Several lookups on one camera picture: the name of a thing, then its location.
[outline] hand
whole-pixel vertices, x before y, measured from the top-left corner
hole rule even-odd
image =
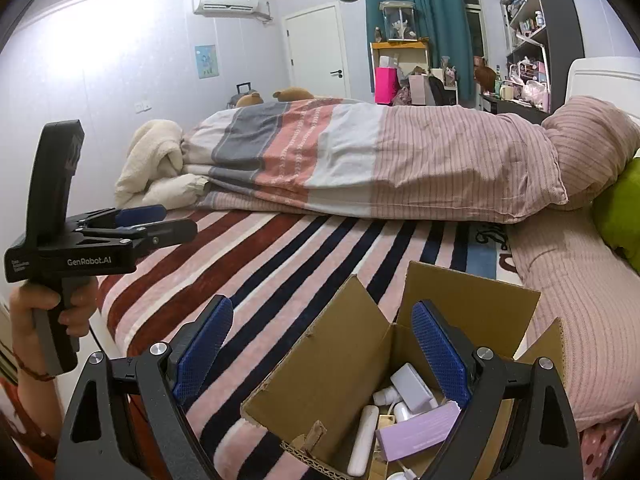
[[[97,308],[97,293],[98,280],[92,277],[87,285],[78,288],[72,294],[71,305],[73,307],[64,310],[58,317],[58,322],[67,326],[66,333],[68,335],[82,337],[89,333],[89,318]],[[27,282],[15,288],[9,301],[14,342],[22,338],[37,337],[31,313],[34,308],[51,310],[59,302],[60,295],[58,293],[37,283]]]

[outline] bracelet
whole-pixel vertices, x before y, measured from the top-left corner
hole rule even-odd
[[[20,368],[20,370],[26,373],[30,378],[36,379],[36,381],[41,381],[43,383],[48,383],[49,381],[52,381],[53,379],[55,379],[54,376],[50,376],[49,374],[37,374],[36,372],[31,370],[31,368],[29,368],[26,364],[22,362],[22,359],[18,357],[18,354],[15,352],[15,350],[14,350],[14,357],[15,357],[15,361],[18,363],[18,368]]]

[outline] finger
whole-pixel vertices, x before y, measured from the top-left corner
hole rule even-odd
[[[95,304],[98,297],[98,279],[95,276],[86,285],[77,288],[71,295],[71,304],[73,306],[86,306]]]
[[[84,337],[89,333],[89,322],[66,327],[66,334],[73,337]]]
[[[12,308],[21,310],[31,308],[51,310],[60,303],[60,295],[47,286],[26,282],[18,288],[14,288],[10,301]]]
[[[58,316],[58,323],[68,326],[83,324],[89,321],[89,318],[94,314],[95,311],[95,304],[75,306],[61,312]]]

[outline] gripper handle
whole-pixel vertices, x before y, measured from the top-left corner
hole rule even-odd
[[[48,286],[60,295],[60,303],[51,310],[33,310],[33,321],[40,340],[47,373],[58,376],[78,366],[80,342],[77,337],[66,334],[66,326],[58,323],[63,310],[71,308],[71,295],[77,288],[89,283],[89,276],[51,278],[40,276],[32,282]]]

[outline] polka dot fabric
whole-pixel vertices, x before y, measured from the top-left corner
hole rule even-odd
[[[582,432],[580,454],[584,480],[600,478],[609,449],[618,438],[621,428],[621,420],[612,420],[606,424],[596,424]]]

